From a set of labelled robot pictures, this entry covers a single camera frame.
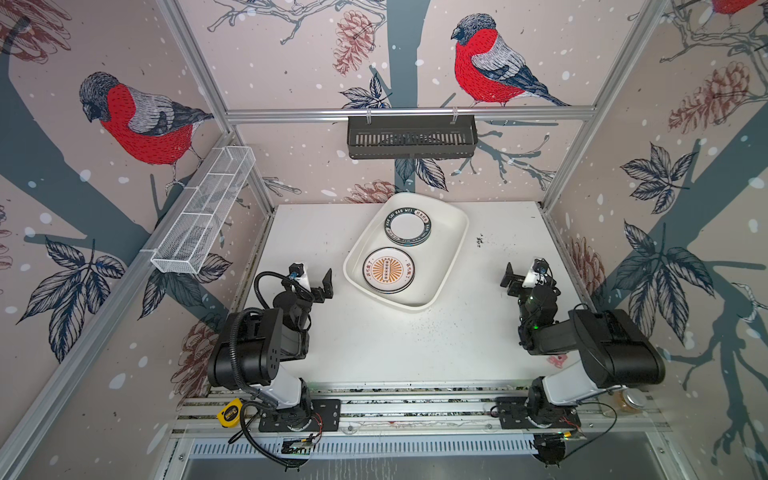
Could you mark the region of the orange sunburst plate back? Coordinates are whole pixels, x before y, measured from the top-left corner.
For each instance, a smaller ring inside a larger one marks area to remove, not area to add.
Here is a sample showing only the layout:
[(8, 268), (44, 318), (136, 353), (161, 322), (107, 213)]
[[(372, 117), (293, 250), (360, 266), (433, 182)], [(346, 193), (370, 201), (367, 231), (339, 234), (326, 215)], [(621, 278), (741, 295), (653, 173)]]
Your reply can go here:
[(370, 253), (363, 262), (366, 283), (375, 291), (395, 294), (407, 289), (415, 278), (415, 262), (404, 251), (384, 247)]

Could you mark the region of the green rim plate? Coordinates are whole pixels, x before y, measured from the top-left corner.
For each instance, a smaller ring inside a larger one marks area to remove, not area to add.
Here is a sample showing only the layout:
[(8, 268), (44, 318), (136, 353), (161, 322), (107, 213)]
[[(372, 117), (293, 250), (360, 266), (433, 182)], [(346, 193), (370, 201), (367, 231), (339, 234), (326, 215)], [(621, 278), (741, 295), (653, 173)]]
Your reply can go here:
[(430, 217), (414, 207), (400, 207), (391, 211), (384, 221), (384, 231), (391, 242), (403, 247), (424, 243), (432, 231)]

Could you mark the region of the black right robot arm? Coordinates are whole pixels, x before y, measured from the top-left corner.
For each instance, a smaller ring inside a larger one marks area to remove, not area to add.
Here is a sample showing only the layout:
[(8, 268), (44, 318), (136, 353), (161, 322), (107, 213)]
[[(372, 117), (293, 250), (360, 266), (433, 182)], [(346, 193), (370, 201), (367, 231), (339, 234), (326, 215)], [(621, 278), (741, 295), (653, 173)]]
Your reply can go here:
[(533, 422), (549, 424), (602, 393), (664, 380), (661, 355), (626, 311), (594, 312), (578, 305), (566, 320), (555, 318), (561, 291), (545, 259), (536, 258), (524, 275), (508, 264), (500, 286), (518, 300), (519, 345), (528, 354), (579, 354), (573, 365), (532, 382), (526, 408)]

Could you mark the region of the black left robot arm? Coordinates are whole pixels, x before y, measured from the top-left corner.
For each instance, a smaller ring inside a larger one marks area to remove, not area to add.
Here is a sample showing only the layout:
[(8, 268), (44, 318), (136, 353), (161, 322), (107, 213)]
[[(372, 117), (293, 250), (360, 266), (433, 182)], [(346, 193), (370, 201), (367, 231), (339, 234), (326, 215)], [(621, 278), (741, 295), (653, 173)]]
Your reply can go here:
[(311, 310), (334, 296), (333, 271), (312, 287), (301, 263), (286, 274), (261, 271), (253, 280), (258, 305), (230, 314), (207, 364), (211, 386), (241, 391), (266, 412), (304, 421), (313, 415), (306, 382), (282, 363), (309, 352)]

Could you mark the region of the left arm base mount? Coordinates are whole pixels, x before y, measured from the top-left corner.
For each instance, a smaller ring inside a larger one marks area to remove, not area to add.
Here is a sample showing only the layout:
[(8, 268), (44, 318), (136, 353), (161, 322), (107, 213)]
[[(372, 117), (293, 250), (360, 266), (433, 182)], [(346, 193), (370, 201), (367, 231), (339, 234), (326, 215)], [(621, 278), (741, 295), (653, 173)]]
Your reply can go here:
[(310, 404), (267, 411), (260, 415), (260, 433), (336, 432), (339, 428), (341, 401), (315, 399)]

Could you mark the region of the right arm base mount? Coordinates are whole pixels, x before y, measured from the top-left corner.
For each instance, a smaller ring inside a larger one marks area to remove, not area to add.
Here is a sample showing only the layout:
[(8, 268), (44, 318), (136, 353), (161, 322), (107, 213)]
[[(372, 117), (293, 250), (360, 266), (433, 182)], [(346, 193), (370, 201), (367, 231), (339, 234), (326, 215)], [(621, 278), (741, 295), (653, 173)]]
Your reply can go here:
[(525, 397), (496, 398), (492, 410), (504, 430), (581, 428), (576, 408), (552, 404), (539, 380), (533, 382)]

